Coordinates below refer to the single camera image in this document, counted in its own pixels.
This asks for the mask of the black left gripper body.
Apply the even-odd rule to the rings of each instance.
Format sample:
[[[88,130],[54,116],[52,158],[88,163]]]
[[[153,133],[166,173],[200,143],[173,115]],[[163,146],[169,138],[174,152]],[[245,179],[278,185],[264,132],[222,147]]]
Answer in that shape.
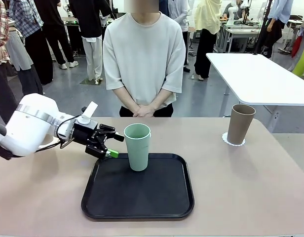
[[[81,145],[100,148],[104,145],[100,136],[98,122],[91,120],[88,124],[74,122],[74,141]]]

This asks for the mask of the person's left hand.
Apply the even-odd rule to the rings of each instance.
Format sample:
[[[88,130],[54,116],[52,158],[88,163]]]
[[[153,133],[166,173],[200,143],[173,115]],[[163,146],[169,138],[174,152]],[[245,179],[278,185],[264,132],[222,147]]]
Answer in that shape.
[[[155,111],[155,108],[151,105],[141,106],[141,117],[152,118]]]

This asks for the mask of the person's right hand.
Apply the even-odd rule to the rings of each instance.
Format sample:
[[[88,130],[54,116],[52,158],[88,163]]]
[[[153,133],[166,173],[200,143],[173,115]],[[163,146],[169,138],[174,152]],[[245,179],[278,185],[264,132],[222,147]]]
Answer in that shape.
[[[149,106],[145,105],[136,105],[133,107],[133,117],[147,117],[150,113],[150,108]]]

